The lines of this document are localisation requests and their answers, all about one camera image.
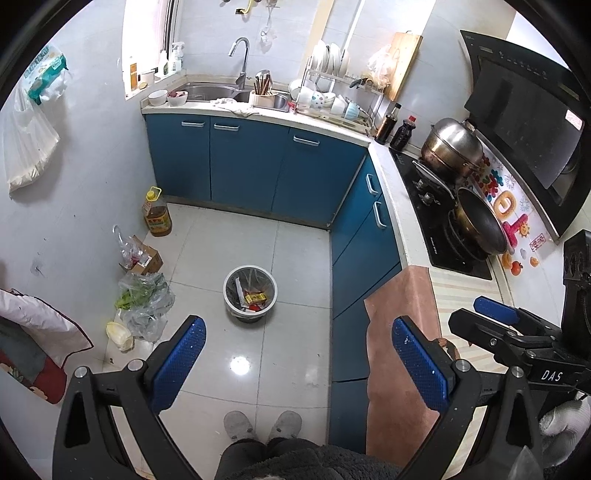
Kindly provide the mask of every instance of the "plastic bag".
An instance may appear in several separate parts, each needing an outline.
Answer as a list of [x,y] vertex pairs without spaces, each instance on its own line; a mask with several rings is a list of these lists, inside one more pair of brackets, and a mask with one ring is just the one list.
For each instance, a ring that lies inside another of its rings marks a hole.
[[117,243],[119,244],[119,251],[123,257],[122,265],[130,270],[135,264],[145,264],[150,260],[150,256],[145,253],[137,242],[130,236],[123,236],[119,225],[113,227],[113,233],[117,237]]
[[41,176],[60,141],[41,108],[25,94],[22,80],[13,94],[12,109],[6,108],[2,113],[0,137],[9,193]]
[[390,83],[390,74],[396,69],[398,55],[390,55],[391,45],[386,45],[374,53],[368,61],[368,69],[374,86],[377,89],[386,88]]
[[37,105],[41,100],[59,98],[67,86],[67,69],[66,57],[60,49],[46,45],[22,75],[27,95]]
[[166,326],[164,316],[174,305],[174,293],[162,273],[127,272],[119,281],[121,295],[115,307],[134,337],[156,342]]

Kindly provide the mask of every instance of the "white glove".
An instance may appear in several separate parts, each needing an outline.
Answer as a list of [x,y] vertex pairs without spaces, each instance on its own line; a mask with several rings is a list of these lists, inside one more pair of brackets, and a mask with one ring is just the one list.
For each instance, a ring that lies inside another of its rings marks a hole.
[[564,462],[591,424],[589,399],[570,400],[540,420],[544,467]]

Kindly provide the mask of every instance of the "yellow cap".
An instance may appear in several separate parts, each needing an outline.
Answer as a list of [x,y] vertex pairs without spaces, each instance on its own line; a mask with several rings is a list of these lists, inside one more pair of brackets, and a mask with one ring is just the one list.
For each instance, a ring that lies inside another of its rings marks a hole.
[[148,190],[148,193],[146,193],[146,200],[149,202],[154,202],[160,198],[161,193],[162,189],[159,189],[158,187],[152,187]]

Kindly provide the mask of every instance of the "trash can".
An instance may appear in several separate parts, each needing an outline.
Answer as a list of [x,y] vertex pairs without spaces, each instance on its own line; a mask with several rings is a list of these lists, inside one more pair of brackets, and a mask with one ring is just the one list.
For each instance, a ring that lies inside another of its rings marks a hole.
[[[261,310],[248,310],[244,295],[246,293],[262,292],[266,297],[261,304]],[[223,298],[226,308],[241,322],[255,323],[271,311],[277,301],[277,283],[264,268],[256,265],[243,265],[232,270],[223,283]]]

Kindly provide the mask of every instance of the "soy sauce bottle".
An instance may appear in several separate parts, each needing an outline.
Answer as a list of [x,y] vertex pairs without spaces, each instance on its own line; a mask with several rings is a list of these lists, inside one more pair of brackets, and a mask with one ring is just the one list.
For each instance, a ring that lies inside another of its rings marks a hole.
[[416,117],[413,117],[411,115],[408,117],[407,120],[402,122],[402,126],[398,130],[396,130],[394,138],[390,142],[390,148],[392,150],[396,152],[401,152],[404,149],[404,147],[406,147],[406,144],[408,143],[410,137],[413,134],[413,130],[417,127],[414,124],[415,120]]

